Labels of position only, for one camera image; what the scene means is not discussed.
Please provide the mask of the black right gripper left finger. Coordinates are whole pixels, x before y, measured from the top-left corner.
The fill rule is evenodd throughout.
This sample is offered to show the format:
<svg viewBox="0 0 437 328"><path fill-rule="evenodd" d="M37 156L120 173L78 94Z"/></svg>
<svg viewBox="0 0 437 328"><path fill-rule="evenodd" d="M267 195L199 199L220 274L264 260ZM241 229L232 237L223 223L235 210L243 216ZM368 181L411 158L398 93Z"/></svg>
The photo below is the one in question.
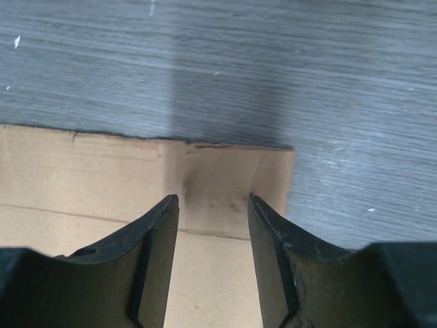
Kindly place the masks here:
<svg viewBox="0 0 437 328"><path fill-rule="evenodd" d="M162 327L178 218L178 197L168 195L69 256L14 249L13 325Z"/></svg>

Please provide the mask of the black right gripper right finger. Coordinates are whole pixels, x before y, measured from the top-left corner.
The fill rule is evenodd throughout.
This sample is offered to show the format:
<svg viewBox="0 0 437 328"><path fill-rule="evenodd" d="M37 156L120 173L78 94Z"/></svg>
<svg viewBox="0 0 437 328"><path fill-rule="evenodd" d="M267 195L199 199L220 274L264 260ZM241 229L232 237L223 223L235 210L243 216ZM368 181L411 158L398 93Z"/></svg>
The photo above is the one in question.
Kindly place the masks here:
<svg viewBox="0 0 437 328"><path fill-rule="evenodd" d="M328 243L253 194L248 219L264 327L401 327L375 249Z"/></svg>

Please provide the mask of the brown cardboard box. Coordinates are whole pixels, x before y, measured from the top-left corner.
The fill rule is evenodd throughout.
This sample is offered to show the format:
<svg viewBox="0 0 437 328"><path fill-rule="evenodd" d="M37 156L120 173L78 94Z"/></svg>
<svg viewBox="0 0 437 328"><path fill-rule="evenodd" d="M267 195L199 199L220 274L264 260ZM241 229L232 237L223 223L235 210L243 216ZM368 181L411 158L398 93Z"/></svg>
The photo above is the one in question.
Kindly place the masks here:
<svg viewBox="0 0 437 328"><path fill-rule="evenodd" d="M1 127L1 244L70 255L180 204L166 327L261 327L249 194L284 215L295 153Z"/></svg>

